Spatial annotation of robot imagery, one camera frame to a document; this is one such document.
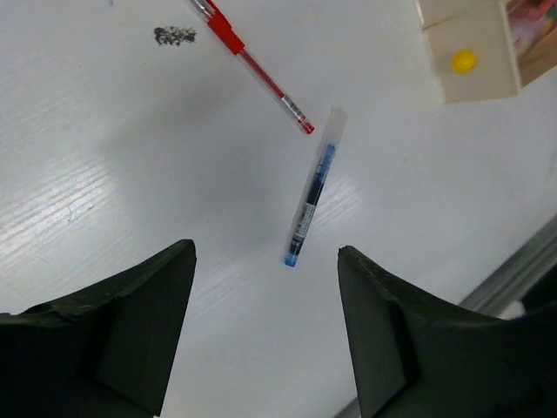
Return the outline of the blue refill pen clear cap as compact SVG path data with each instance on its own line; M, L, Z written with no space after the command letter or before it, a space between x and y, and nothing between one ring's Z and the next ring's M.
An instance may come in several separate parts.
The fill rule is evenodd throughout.
M305 190L293 218L291 233L285 246L284 263L286 266L295 267L297 264L346 123L346 112L333 108L325 125L316 161L309 172Z

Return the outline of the red gel pen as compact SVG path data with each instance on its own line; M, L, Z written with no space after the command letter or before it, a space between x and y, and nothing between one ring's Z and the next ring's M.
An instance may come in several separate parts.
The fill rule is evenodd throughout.
M314 132L312 122L248 51L245 43L234 31L232 25L217 5L213 1L198 0L190 1L190 4L230 53L242 61L254 77L268 89L299 129L305 134L312 134Z

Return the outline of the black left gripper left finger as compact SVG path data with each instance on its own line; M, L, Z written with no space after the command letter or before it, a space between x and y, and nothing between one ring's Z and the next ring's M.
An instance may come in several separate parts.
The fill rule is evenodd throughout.
M182 239L79 291L3 313L2 416L160 416L196 261Z

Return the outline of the pink capped marker bottle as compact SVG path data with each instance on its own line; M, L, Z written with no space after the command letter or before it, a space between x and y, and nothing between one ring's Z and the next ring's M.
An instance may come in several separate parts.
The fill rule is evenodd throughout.
M507 16L517 57L525 55L556 26L556 2L508 1Z

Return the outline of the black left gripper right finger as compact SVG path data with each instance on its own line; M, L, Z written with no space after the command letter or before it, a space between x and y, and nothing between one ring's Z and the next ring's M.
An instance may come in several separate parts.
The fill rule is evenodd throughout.
M513 320L475 313L354 247L339 290L364 417L553 417L556 305Z

